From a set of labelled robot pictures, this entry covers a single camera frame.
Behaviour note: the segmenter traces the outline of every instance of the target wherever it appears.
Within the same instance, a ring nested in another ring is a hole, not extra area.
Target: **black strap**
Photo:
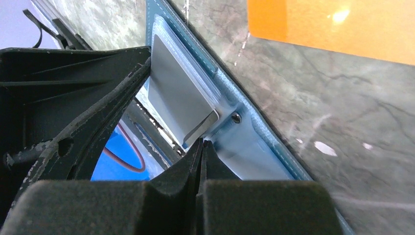
[[[33,46],[33,48],[39,48],[40,43],[42,43],[42,29],[46,33],[50,34],[56,40],[61,40],[55,32],[53,32],[50,28],[46,27],[46,25],[44,25],[42,22],[40,22],[28,9],[23,10],[23,13],[24,13],[25,16],[27,16],[29,18],[29,20],[31,20],[33,23],[35,23],[35,25],[39,28],[39,31],[40,31],[39,40]]]

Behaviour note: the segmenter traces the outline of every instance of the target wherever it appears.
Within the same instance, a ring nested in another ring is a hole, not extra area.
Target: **red cable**
[[[121,126],[121,124],[118,123],[117,126],[120,129],[122,136],[128,142],[129,146],[136,153],[138,159],[140,160],[141,168],[137,168],[135,166],[132,166],[132,165],[126,163],[123,159],[119,158],[119,156],[115,155],[113,152],[111,152],[109,149],[107,149],[107,147],[104,147],[103,152],[108,157],[110,157],[111,159],[113,159],[114,161],[116,161],[118,164],[120,164],[121,166],[127,168],[128,170],[130,170],[132,172],[136,172],[136,173],[142,173],[142,172],[144,172],[145,171],[145,161],[144,161],[144,158],[143,158],[142,154],[140,153],[140,151],[138,150],[138,148],[134,144],[134,142],[131,140],[131,138],[127,135],[127,132],[124,130],[124,128]]]

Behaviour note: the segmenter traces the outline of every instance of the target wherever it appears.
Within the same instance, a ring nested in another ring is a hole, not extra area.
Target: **screw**
[[[241,123],[241,116],[238,113],[233,113],[231,115],[232,121],[235,123]]]

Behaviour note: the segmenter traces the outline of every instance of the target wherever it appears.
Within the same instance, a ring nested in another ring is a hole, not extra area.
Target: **orange paper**
[[[415,65],[414,0],[248,0],[253,36]]]

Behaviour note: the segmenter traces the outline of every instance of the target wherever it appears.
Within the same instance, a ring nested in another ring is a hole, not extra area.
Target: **marble surface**
[[[94,49],[144,45],[144,0],[49,0]],[[250,36],[245,0],[174,0],[357,234],[415,233],[415,67]]]

